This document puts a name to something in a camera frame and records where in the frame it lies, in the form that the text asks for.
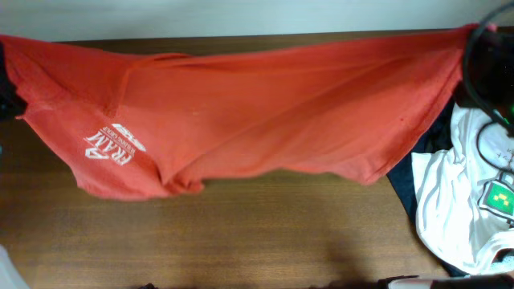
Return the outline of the red soccer t-shirt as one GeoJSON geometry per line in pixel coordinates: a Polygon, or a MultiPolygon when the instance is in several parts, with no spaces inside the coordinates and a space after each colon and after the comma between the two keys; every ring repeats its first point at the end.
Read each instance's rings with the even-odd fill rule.
{"type": "Polygon", "coordinates": [[[21,115],[97,197],[196,193],[277,169],[363,185],[461,80],[472,26],[235,55],[127,55],[4,35],[21,115]]]}

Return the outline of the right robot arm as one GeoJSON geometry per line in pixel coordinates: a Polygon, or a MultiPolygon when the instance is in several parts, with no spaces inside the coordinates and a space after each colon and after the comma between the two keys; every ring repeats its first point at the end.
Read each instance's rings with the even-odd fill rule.
{"type": "Polygon", "coordinates": [[[384,288],[513,285],[513,41],[485,31],[447,74],[445,88],[416,99],[431,108],[428,128],[387,177],[449,278],[384,288]]]}

